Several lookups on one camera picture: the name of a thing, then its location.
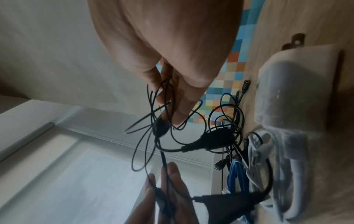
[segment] tangled black cable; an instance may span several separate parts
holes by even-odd
[[[147,164],[150,162],[152,156],[155,153],[156,148],[158,150],[160,150],[161,153],[161,159],[162,159],[162,164],[164,167],[164,171],[166,174],[166,196],[167,196],[167,200],[165,200],[165,206],[163,206],[163,208],[161,208],[161,205],[159,204],[160,207],[160,211],[163,210],[162,212],[169,216],[170,219],[174,219],[174,207],[173,205],[170,204],[169,201],[169,184],[173,187],[173,189],[175,190],[175,192],[177,194],[179,194],[182,198],[186,199],[187,201],[192,201],[195,200],[196,197],[191,198],[190,196],[186,196],[183,195],[174,185],[173,182],[170,180],[168,173],[167,173],[167,163],[166,163],[166,158],[164,155],[164,152],[188,152],[188,151],[192,151],[192,150],[197,150],[197,149],[201,149],[204,148],[207,151],[211,152],[211,153],[215,153],[215,154],[228,154],[230,157],[230,160],[233,159],[233,151],[235,151],[236,155],[243,158],[243,153],[240,149],[240,145],[242,142],[242,131],[243,131],[243,127],[244,127],[244,113],[243,111],[239,108],[239,104],[243,98],[243,95],[246,93],[246,91],[248,90],[250,85],[250,81],[246,80],[244,82],[244,85],[242,87],[241,90],[241,95],[239,96],[239,92],[237,92],[236,96],[233,96],[229,93],[224,93],[221,96],[220,99],[220,105],[215,107],[211,112],[210,115],[208,117],[208,121],[206,121],[206,119],[204,118],[203,115],[201,115],[198,112],[198,109],[202,106],[203,101],[199,100],[199,105],[195,110],[192,110],[192,113],[186,118],[186,120],[179,125],[178,127],[175,127],[174,125],[172,125],[172,117],[175,111],[175,101],[176,101],[176,95],[174,92],[174,89],[170,86],[169,84],[169,80],[163,82],[160,86],[160,88],[163,88],[165,90],[165,95],[164,95],[164,105],[158,107],[157,109],[154,109],[154,104],[157,98],[157,94],[158,92],[153,92],[153,91],[149,91],[149,87],[146,87],[146,91],[147,91],[147,97],[148,97],[148,101],[149,101],[149,105],[150,105],[150,113],[147,114],[146,116],[144,116],[143,118],[139,119],[137,122],[135,122],[134,124],[132,124],[129,128],[126,129],[125,133],[126,134],[130,134],[130,133],[134,133],[143,129],[147,130],[145,131],[145,133],[142,135],[141,139],[138,141],[138,144],[135,147],[134,153],[133,153],[133,157],[132,157],[132,163],[131,163],[131,168],[133,171],[138,172],[141,171],[142,169],[145,169],[147,178],[149,180],[149,183],[154,187],[156,195],[161,195],[161,189],[157,188],[153,185],[152,181],[150,180],[150,177],[148,175],[147,172]],[[172,93],[172,99],[170,101],[167,100],[167,92],[171,91]],[[230,97],[230,99],[232,99],[233,103],[226,103],[226,104],[222,104],[222,100],[223,97],[228,95]],[[232,117],[230,117],[229,115],[227,115],[224,110],[223,107],[231,107],[234,108],[233,111],[233,115]],[[167,112],[167,122],[166,121],[162,121],[161,117],[157,117],[156,116],[156,112],[160,111],[161,109],[164,108],[165,111]],[[214,127],[211,127],[211,117],[212,114],[216,111],[220,109],[222,112],[221,116],[218,116],[215,121],[214,121]],[[198,114],[200,117],[202,117],[203,121],[204,121],[204,132],[201,135],[201,138],[198,139],[195,142],[186,144],[186,143],[182,143],[178,140],[176,140],[176,138],[173,135],[173,131],[177,130],[177,131],[181,131],[186,127],[187,121],[189,118],[191,118],[194,114]],[[134,131],[129,131],[131,130],[135,125],[137,125],[138,123],[140,123],[141,121],[143,121],[144,119],[150,117],[150,124],[147,126],[144,126],[142,128],[136,129]],[[173,138],[173,140],[182,145],[182,147],[180,149],[165,149],[164,147],[162,147],[161,142],[160,142],[160,137],[162,137],[164,134],[166,134],[168,131],[170,131],[171,136]],[[141,144],[141,141],[145,138],[145,136],[148,134],[147,137],[147,142],[146,142],[146,146],[145,146],[145,154],[144,154],[144,165],[141,168],[134,168],[134,158],[136,155],[136,152],[139,148],[139,145]],[[151,155],[149,156],[149,158],[147,158],[147,151],[148,151],[148,143],[150,141],[151,138],[151,134],[154,134],[155,136],[155,140],[154,140],[154,147],[153,150],[151,152]],[[218,152],[218,151],[214,151],[214,149],[218,149],[218,148],[222,148],[222,152]],[[270,179],[270,182],[268,185],[273,184],[273,179]]]

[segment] gray wall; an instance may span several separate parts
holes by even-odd
[[[145,84],[110,58],[85,0],[0,1],[0,89],[138,116],[148,108]]]

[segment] white cable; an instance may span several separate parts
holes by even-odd
[[[280,222],[283,222],[283,219],[294,219],[301,214],[304,202],[305,158],[292,155],[296,155],[298,151],[299,154],[304,155],[304,153],[301,153],[301,151],[305,150],[304,147],[301,147],[302,144],[294,144],[294,142],[303,141],[303,138],[294,138],[291,141],[285,141],[286,145],[284,145],[284,138],[287,138],[287,135],[275,134],[263,128],[255,132],[263,141],[267,134],[271,136],[271,140],[261,146],[257,136],[251,134],[248,137],[250,141],[248,147],[249,166],[246,169],[246,174],[251,182],[251,191],[263,190],[260,168],[266,167],[265,160],[269,157],[270,152],[274,150],[273,196],[260,204],[265,210],[275,214]],[[290,208],[284,211],[286,209],[286,191],[290,187],[292,179],[294,184],[292,202]]]

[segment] wooden surface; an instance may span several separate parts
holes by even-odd
[[[306,34],[305,46],[338,44],[344,51],[330,106],[327,133],[308,150],[308,200],[300,223],[354,222],[354,1],[267,0],[258,19],[245,79],[253,83],[242,109],[245,132],[257,124],[254,99],[258,70],[292,35]],[[275,223],[258,209],[257,223]]]

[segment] skin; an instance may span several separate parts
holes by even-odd
[[[183,195],[190,197],[188,189],[181,179],[177,165],[171,162],[167,165],[167,173],[176,189]],[[156,185],[154,174],[149,174],[150,180]],[[165,170],[161,169],[161,189],[166,194],[166,174]],[[176,208],[175,221],[176,223],[198,224],[198,219],[191,201],[182,198],[172,185],[169,185],[169,198]],[[148,179],[145,182],[145,198],[137,206],[135,211],[127,219],[125,224],[154,224],[155,218],[155,191],[149,184]],[[159,213],[158,224],[168,224],[169,221]]]
[[[88,0],[88,5],[101,41],[119,64],[154,91],[170,79],[176,93],[172,124],[179,125],[226,61],[243,0]],[[155,65],[161,58],[159,73]],[[165,94],[158,103],[164,104]]]

